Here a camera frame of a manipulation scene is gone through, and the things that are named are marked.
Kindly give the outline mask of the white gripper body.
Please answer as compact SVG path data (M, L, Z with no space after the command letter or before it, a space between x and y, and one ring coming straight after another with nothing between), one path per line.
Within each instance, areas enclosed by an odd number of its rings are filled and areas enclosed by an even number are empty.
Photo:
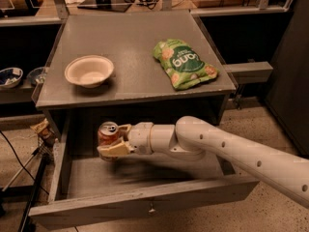
M128 133L128 142L134 153L139 155L151 155L151 130L152 122L141 122L134 125Z

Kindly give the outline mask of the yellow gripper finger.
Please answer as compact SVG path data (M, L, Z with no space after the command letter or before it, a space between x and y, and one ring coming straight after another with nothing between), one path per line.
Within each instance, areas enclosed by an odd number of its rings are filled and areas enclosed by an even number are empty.
M118 126L119 129L119 137L123 139L123 141L128 141L128 134L132 128L131 124L125 124Z
M97 146L99 154L106 158L127 156L132 152L132 147L122 137L114 141L111 145Z

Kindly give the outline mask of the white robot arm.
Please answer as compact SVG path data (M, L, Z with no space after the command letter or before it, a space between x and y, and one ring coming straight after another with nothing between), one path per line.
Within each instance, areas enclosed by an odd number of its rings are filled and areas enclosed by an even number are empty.
M234 135L196 117L183 116L174 125L104 122L98 128L97 150L104 160L153 153L199 160L211 152L298 204L309 206L308 159Z

